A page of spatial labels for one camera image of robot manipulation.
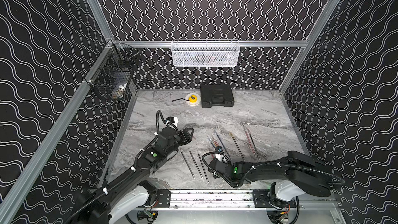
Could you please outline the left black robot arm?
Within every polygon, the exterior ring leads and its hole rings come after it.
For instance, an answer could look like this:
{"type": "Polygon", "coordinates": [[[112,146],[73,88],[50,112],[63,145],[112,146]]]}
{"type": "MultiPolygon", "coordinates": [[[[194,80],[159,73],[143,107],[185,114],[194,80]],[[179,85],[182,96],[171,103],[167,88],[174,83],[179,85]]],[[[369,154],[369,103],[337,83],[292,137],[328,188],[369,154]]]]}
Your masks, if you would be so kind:
{"type": "Polygon", "coordinates": [[[175,130],[164,127],[154,139],[141,149],[134,158],[133,165],[110,183],[90,194],[80,196],[65,224],[110,224],[119,215],[115,213],[122,198],[169,159],[178,148],[193,140],[194,129],[175,130]]]}

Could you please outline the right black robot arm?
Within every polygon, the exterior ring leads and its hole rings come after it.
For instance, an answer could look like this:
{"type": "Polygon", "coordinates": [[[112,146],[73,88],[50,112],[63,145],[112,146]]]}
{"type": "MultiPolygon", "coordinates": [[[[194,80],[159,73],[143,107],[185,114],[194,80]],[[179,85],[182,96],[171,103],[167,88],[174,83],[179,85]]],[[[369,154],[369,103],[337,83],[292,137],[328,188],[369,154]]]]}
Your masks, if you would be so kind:
{"type": "Polygon", "coordinates": [[[345,180],[326,170],[323,162],[300,153],[288,151],[287,156],[273,161],[232,163],[219,151],[208,152],[201,157],[214,178],[222,178],[229,186],[240,189],[245,183],[273,180],[270,200],[288,202],[303,194],[329,197],[334,186],[345,180]]]}

